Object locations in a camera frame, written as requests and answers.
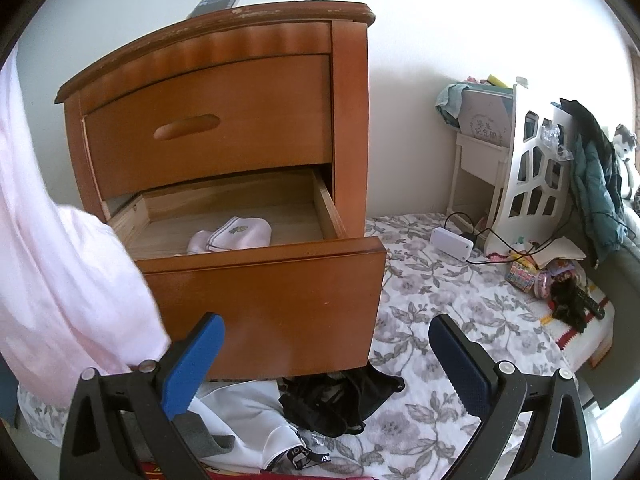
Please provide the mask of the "grey green garment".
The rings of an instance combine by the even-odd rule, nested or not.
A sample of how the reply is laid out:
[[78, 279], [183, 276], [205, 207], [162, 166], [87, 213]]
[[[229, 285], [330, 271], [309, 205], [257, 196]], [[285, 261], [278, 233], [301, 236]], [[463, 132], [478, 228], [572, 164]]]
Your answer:
[[235, 446], [235, 437], [211, 434], [199, 414], [187, 411], [172, 422], [196, 458], [228, 454]]

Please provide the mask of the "pink garment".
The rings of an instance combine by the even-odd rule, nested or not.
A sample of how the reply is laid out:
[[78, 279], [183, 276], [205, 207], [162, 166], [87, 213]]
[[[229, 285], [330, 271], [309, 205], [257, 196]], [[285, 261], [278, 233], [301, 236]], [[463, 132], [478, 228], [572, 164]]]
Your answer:
[[84, 370], [126, 373], [169, 337], [114, 230], [49, 196], [16, 58], [1, 69], [1, 354], [29, 393], [68, 408]]

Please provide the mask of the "white garment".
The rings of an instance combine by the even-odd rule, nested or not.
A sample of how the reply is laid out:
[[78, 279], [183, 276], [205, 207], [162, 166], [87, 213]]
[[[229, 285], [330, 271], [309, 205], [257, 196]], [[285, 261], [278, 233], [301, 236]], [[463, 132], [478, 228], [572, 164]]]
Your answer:
[[204, 382], [189, 411], [201, 417], [223, 451], [201, 462], [218, 469], [257, 472], [292, 448], [302, 445], [282, 413], [274, 380]]

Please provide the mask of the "black lace garment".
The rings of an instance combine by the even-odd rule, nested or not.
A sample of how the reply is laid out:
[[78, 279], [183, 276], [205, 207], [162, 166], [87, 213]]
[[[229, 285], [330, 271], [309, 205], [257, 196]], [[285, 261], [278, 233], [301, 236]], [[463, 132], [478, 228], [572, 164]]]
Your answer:
[[405, 381], [386, 375], [370, 363], [341, 372], [283, 378], [279, 402], [295, 426], [322, 436], [362, 434], [364, 423]]

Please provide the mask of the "wooden drawer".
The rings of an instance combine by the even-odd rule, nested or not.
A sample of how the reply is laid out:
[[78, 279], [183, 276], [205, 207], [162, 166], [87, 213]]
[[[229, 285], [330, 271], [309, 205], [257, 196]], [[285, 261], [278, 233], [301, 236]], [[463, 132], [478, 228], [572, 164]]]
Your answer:
[[95, 110], [86, 128], [103, 197], [332, 159], [329, 59], [293, 55], [167, 79]]
[[[198, 231], [261, 218], [264, 248], [190, 255]], [[226, 336], [213, 379], [265, 379], [366, 364], [386, 251], [350, 235], [321, 174], [310, 168], [188, 183], [134, 196], [111, 227], [142, 271], [169, 336], [206, 312]]]

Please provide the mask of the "colourful toy pile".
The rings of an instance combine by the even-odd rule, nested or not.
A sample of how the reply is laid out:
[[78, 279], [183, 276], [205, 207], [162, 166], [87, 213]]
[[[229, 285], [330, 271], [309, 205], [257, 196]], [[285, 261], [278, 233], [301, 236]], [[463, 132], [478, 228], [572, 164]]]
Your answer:
[[510, 263], [506, 281], [538, 299], [550, 299], [556, 283], [571, 281], [581, 289], [588, 288], [586, 271], [576, 260], [553, 259], [542, 268], [535, 266], [531, 258], [519, 258]]

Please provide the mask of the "grey black underwear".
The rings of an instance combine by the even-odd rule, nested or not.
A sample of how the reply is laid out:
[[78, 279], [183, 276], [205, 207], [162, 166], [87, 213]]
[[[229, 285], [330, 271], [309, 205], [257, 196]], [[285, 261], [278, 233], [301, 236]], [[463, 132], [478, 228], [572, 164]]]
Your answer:
[[288, 427], [276, 437], [276, 455], [265, 466], [269, 472], [299, 472], [328, 464], [332, 458], [323, 441], [302, 428]]

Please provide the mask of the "white power adapter box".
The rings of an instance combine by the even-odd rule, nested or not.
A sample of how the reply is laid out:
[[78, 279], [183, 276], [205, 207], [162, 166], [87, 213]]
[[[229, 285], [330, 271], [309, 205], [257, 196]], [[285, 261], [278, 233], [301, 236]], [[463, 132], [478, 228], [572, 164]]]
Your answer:
[[444, 228], [432, 231], [430, 243], [446, 255], [461, 261], [468, 260], [474, 248], [472, 240]]

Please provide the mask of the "pink pineapple sock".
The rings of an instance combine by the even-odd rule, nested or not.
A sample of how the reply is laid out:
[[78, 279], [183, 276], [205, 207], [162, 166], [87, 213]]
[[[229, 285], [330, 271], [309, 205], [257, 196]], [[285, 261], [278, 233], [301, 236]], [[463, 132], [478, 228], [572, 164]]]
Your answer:
[[268, 247], [272, 227], [263, 218], [232, 217], [216, 231], [198, 231], [189, 240], [189, 255]]

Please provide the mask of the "teal jacket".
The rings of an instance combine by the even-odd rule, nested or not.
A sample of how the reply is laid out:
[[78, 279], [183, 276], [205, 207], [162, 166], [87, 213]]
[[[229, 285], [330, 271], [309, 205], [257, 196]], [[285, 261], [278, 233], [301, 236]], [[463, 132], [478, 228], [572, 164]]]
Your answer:
[[590, 266], [597, 268], [622, 248], [624, 240], [636, 240], [639, 229], [627, 223], [628, 208], [623, 201], [623, 179], [614, 144], [579, 102], [560, 99], [560, 109], [570, 115], [575, 126], [575, 140], [570, 146], [570, 192]]

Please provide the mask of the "wooden nightstand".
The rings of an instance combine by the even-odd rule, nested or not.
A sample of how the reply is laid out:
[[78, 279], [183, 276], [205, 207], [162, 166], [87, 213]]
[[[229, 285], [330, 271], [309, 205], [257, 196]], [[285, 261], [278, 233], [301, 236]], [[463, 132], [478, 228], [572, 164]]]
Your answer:
[[361, 235], [367, 209], [369, 66], [374, 21], [363, 3], [292, 1], [218, 11], [151, 32], [86, 67], [58, 90], [82, 206], [111, 218], [90, 155], [86, 118], [130, 93], [197, 70], [262, 58], [325, 55], [329, 59], [332, 200], [350, 235]]

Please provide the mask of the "small white bedside shelf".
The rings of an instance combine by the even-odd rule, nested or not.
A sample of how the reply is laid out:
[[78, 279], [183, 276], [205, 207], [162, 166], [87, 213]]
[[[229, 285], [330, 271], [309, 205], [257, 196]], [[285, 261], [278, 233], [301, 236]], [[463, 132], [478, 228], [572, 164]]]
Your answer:
[[511, 162], [514, 90], [474, 81], [448, 84], [435, 108], [456, 134], [447, 211], [477, 229], [498, 214]]

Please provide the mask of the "black remote control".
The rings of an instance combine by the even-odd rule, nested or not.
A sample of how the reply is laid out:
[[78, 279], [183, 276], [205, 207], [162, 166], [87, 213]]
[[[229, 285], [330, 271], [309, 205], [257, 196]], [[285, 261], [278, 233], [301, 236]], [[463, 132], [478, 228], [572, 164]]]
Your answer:
[[194, 6], [188, 18], [196, 18], [197, 16], [212, 12], [229, 10], [234, 8], [238, 2], [239, 0], [201, 0]]

